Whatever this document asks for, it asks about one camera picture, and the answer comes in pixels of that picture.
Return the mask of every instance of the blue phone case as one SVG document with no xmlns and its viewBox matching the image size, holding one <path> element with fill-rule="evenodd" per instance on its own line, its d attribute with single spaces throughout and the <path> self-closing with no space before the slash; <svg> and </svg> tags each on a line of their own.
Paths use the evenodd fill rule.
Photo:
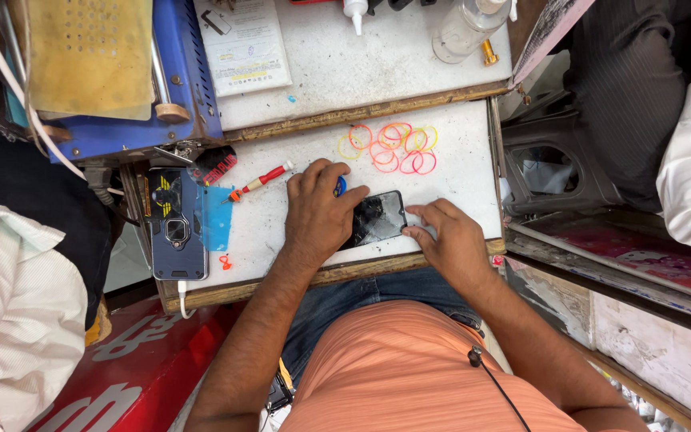
<svg viewBox="0 0 691 432">
<path fill-rule="evenodd" d="M 155 172 L 180 172 L 180 211 L 170 211 L 163 220 L 149 222 L 154 277 L 159 280 L 205 279 L 209 261 L 204 246 L 202 188 L 185 168 L 162 168 Z M 180 230 L 170 229 L 168 234 L 168 224 Z"/>
</svg>

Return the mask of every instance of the hand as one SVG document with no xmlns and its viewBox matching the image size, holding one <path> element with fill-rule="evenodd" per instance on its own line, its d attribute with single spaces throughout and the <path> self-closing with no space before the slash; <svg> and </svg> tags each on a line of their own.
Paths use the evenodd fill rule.
<svg viewBox="0 0 691 432">
<path fill-rule="evenodd" d="M 287 182 L 290 210 L 282 251 L 304 270 L 316 271 L 351 237 L 353 208 L 369 188 L 359 186 L 335 198 L 338 176 L 349 172 L 347 164 L 319 159 Z"/>
<path fill-rule="evenodd" d="M 489 264 L 485 235 L 476 221 L 445 199 L 410 205 L 405 210 L 420 216 L 423 226 L 436 230 L 436 240 L 417 226 L 404 228 L 401 233 L 417 241 L 425 259 L 454 289 L 462 293 L 491 285 L 496 274 Z"/>
</svg>

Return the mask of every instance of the orange striped shirt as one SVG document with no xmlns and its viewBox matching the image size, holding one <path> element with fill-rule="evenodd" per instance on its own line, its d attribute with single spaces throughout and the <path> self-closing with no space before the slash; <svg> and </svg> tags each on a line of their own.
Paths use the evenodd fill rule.
<svg viewBox="0 0 691 432">
<path fill-rule="evenodd" d="M 416 301 L 353 310 L 313 350 L 280 432 L 523 430 L 484 368 L 469 364 L 474 344 L 485 346 L 476 331 Z M 533 432 L 585 431 L 527 381 L 485 361 Z"/>
</svg>

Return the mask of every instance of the yellow perforated plate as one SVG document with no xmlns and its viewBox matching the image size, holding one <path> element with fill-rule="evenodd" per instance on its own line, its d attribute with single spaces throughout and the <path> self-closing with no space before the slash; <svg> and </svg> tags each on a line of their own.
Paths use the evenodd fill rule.
<svg viewBox="0 0 691 432">
<path fill-rule="evenodd" d="M 34 108 L 150 118 L 152 0 L 28 4 Z"/>
</svg>

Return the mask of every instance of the smartphone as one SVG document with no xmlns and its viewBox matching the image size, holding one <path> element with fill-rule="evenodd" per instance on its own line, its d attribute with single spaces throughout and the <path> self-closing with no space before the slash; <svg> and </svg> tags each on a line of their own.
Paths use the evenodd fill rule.
<svg viewBox="0 0 691 432">
<path fill-rule="evenodd" d="M 202 280 L 207 277 L 203 189 L 185 168 L 161 168 L 146 176 L 146 216 L 154 277 Z"/>
<path fill-rule="evenodd" d="M 398 237 L 406 226 L 401 192 L 391 191 L 364 198 L 353 209 L 351 237 L 338 250 Z"/>
</svg>

